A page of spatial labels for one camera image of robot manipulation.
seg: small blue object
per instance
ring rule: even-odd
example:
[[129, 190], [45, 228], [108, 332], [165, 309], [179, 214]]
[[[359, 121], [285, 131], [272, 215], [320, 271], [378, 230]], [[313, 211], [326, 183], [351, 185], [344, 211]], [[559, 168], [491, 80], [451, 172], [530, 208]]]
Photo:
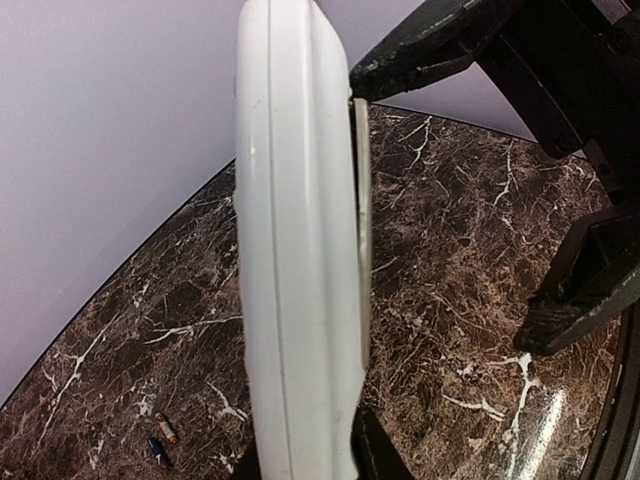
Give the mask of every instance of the small blue object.
[[167, 454], [164, 453], [164, 449], [162, 448], [162, 444], [158, 441], [157, 438], [149, 437], [147, 438], [147, 443], [149, 444], [149, 448], [153, 452], [153, 455], [156, 457], [158, 461], [158, 465], [167, 470], [171, 467], [171, 463], [169, 463], [169, 458]]

